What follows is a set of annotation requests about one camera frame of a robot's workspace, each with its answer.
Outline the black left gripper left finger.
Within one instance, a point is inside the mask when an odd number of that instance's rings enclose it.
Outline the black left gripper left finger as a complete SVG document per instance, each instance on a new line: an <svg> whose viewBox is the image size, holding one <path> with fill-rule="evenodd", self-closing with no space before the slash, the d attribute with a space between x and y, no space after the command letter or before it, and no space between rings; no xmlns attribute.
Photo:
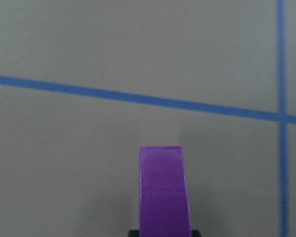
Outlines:
<svg viewBox="0 0 296 237"><path fill-rule="evenodd" d="M139 230L130 230L128 232L128 237L139 237Z"/></svg>

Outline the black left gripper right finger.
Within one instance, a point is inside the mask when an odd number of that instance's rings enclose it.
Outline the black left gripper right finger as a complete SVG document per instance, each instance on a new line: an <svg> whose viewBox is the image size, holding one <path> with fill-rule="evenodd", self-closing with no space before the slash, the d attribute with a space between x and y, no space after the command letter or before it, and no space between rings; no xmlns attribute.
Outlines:
<svg viewBox="0 0 296 237"><path fill-rule="evenodd" d="M201 237L201 233L198 230L192 230L192 237Z"/></svg>

